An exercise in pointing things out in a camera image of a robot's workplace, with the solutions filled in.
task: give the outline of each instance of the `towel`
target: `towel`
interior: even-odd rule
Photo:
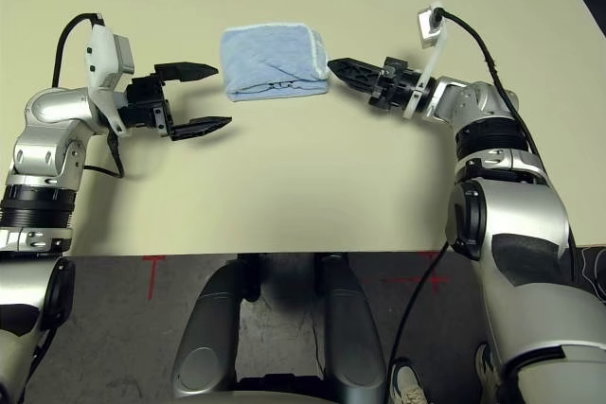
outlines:
[[[221,38],[223,82],[232,101],[324,94],[328,60],[322,38],[305,24],[235,27]]]

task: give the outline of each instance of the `floor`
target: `floor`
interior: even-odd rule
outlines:
[[[585,2],[606,32],[606,2]],[[588,271],[597,252],[586,252]],[[172,361],[188,314],[208,276],[229,258],[75,258],[72,315],[29,383],[26,403],[138,404],[169,398]],[[239,375],[316,374],[312,324],[322,352],[323,318],[312,290],[312,255],[267,255],[267,261],[272,279],[262,298],[242,305]],[[350,255],[386,356],[429,261],[428,254]],[[448,254],[421,294],[400,349],[418,367],[436,404],[478,402],[473,353],[484,339],[482,324],[471,265]]]

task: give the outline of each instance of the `blue towel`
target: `blue towel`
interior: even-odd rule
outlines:
[[[232,101],[325,94],[328,56],[304,24],[229,28],[221,38],[225,92]]]

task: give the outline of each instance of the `red tape mark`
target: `red tape mark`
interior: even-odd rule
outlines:
[[[430,263],[437,256],[437,251],[415,251],[418,255],[426,255],[429,259]],[[429,282],[432,283],[432,291],[433,293],[438,293],[439,285],[446,284],[450,282],[450,278],[448,276],[438,276],[436,275],[436,270],[432,271],[431,276],[428,278]],[[370,283],[373,280],[370,278],[364,278],[363,281],[365,283]],[[386,284],[394,284],[394,283],[418,283],[420,281],[420,276],[395,276],[388,278],[380,278],[379,281]]]
[[[151,276],[150,276],[150,288],[148,289],[148,300],[153,297],[153,285],[155,284],[155,271],[158,266],[158,260],[164,260],[167,257],[165,255],[144,255],[143,260],[151,261]]]

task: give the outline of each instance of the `black cable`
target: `black cable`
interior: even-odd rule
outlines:
[[[387,368],[388,368],[387,374],[390,374],[391,366],[394,364],[394,361],[396,360],[396,356],[398,355],[398,347],[400,346],[401,334],[404,331],[404,326],[406,325],[408,316],[410,316],[410,313],[413,310],[415,302],[417,301],[417,298],[419,297],[419,294],[423,289],[423,285],[425,284],[425,282],[429,278],[429,275],[432,274],[432,272],[436,268],[437,264],[442,259],[442,257],[444,257],[444,255],[446,254],[447,251],[448,251],[448,241],[444,243],[444,246],[442,246],[442,249],[439,250],[439,253],[437,254],[436,258],[432,261],[431,264],[429,264],[429,267],[427,267],[427,270],[425,271],[423,276],[420,278],[419,282],[417,283],[417,286],[413,290],[413,294],[410,296],[410,300],[408,300],[408,304],[406,305],[406,309],[404,310],[404,313],[402,314],[401,319],[400,319],[400,324],[398,325],[398,331],[396,331],[396,337],[394,338],[394,343],[391,346],[391,354],[389,354],[389,363],[387,364]],[[387,403],[388,401],[389,401],[389,387],[386,387],[384,402]]]
[[[55,66],[53,69],[53,80],[51,87],[59,87],[59,76],[61,74],[61,64],[63,59],[63,49],[65,48],[65,42],[67,41],[67,37],[74,29],[74,27],[82,21],[90,21],[91,26],[94,26],[95,24],[105,26],[105,22],[103,21],[103,19],[96,13],[81,13],[75,16],[69,23],[67,23],[67,25],[63,28],[61,35],[59,36],[59,40],[57,41],[57,50],[55,52]],[[117,136],[112,130],[110,130],[107,135],[107,145],[116,163],[117,172],[113,172],[112,170],[99,166],[84,166],[83,168],[86,170],[94,170],[95,172],[100,172],[102,174],[109,175],[110,177],[121,179],[122,177],[124,177],[124,166],[122,165],[122,160],[120,159],[120,153],[118,151]]]
[[[45,357],[46,352],[48,351],[48,348],[55,339],[56,334],[57,328],[48,330],[48,333],[46,333],[45,341],[42,343],[42,345],[36,347],[36,350],[34,351],[34,360],[32,360],[31,366],[29,367],[29,375],[27,376],[27,380],[31,379],[34,372],[42,362],[42,359]]]
[[[103,19],[96,13],[81,13],[75,16],[63,29],[61,35],[59,36],[59,41],[57,42],[57,50],[55,51],[55,67],[53,69],[53,81],[51,87],[59,87],[59,74],[61,73],[61,62],[63,59],[63,48],[65,47],[65,42],[67,41],[67,37],[70,32],[74,29],[82,21],[90,21],[91,26],[95,24],[100,24],[105,26]]]
[[[488,48],[486,47],[484,40],[482,40],[480,35],[473,29],[473,27],[471,27],[469,24],[467,24],[465,21],[463,21],[458,16],[453,15],[452,13],[446,11],[445,9],[436,8],[434,10],[434,15],[435,15],[435,21],[438,23],[441,21],[442,17],[444,17],[444,18],[450,19],[457,25],[461,26],[470,35],[472,35],[472,37],[478,43],[478,45],[480,46],[480,49],[482,50],[482,54],[484,55],[484,60],[486,61],[486,64],[488,65],[490,75],[492,76],[492,83],[494,84],[494,87],[496,87],[496,90],[497,90],[499,96],[503,99],[503,101],[505,102],[509,111],[511,112],[511,116],[515,119],[516,122],[518,122],[518,125],[520,126],[520,130],[522,130],[522,133],[524,134],[526,141],[527,141],[528,145],[530,146],[530,151],[532,151],[533,154],[537,155],[537,157],[539,158],[539,161],[541,162],[541,165],[543,166],[544,171],[547,172],[547,170],[544,166],[543,160],[541,159],[541,154],[539,153],[539,150],[537,149],[537,145],[535,144],[534,139],[532,138],[532,134],[530,134],[530,130],[528,129],[528,126],[526,125],[525,121],[522,119],[522,117],[518,113],[518,110],[515,109],[515,106],[513,106],[511,99],[509,99],[508,93],[506,92],[505,88],[503,87],[503,84],[501,83],[501,80],[499,79],[499,76],[496,72],[496,66],[494,64],[494,59],[490,55],[490,52],[489,52]],[[570,226],[569,226],[569,234],[568,234],[568,248],[570,250],[572,282],[574,284],[578,284],[579,283],[579,254],[577,252],[577,244],[575,242],[575,237],[572,234],[572,228]]]
[[[117,172],[113,172],[112,170],[106,169],[105,167],[89,165],[86,165],[84,169],[94,170],[95,172],[100,172],[102,174],[109,175],[110,177],[121,179],[122,177],[124,177],[124,166],[122,165],[122,160],[120,159],[117,136],[113,130],[109,130],[109,132],[107,133],[107,147],[112,153],[112,157],[114,158],[114,162],[116,163]]]
[[[322,362],[320,361],[320,348],[318,346],[318,334],[317,334],[317,331],[315,330],[315,307],[313,307],[313,309],[312,309],[312,333],[313,333],[313,342],[315,343],[315,362],[318,366],[318,369],[322,373],[321,378],[324,378],[326,371],[324,369],[324,366],[322,366]]]
[[[506,92],[505,88],[503,87],[503,84],[501,83],[501,80],[499,79],[499,75],[496,72],[496,66],[494,64],[494,59],[490,55],[489,49],[486,47],[486,44],[484,43],[484,40],[482,40],[482,37],[480,37],[480,35],[473,29],[473,27],[471,27],[469,24],[467,24],[465,21],[463,21],[458,16],[453,15],[452,13],[446,11],[445,9],[442,9],[442,8],[435,9],[434,15],[436,17],[437,22],[440,22],[442,17],[450,19],[454,23],[456,23],[459,26],[461,26],[462,28],[464,28],[465,31],[467,31],[475,39],[477,44],[480,46],[480,49],[482,50],[482,54],[484,54],[484,60],[486,61],[487,66],[489,67],[489,72],[490,72],[490,75],[492,76],[492,83],[494,84],[494,87],[496,87],[496,91],[499,93],[499,96],[505,102],[506,106],[508,107],[509,111],[511,112],[511,116],[515,119],[516,122],[518,122],[518,125],[520,126],[520,129],[522,130],[522,133],[524,134],[526,141],[527,141],[528,145],[530,146],[530,151],[532,151],[532,153],[534,153],[535,155],[537,155],[539,157],[539,159],[541,159],[541,155],[539,154],[537,145],[535,144],[534,139],[532,138],[532,134],[530,134],[530,130],[528,129],[528,126],[526,125],[525,121],[520,117],[520,114],[518,114],[518,110],[515,109],[515,106],[513,106],[511,99],[509,99],[508,93]]]

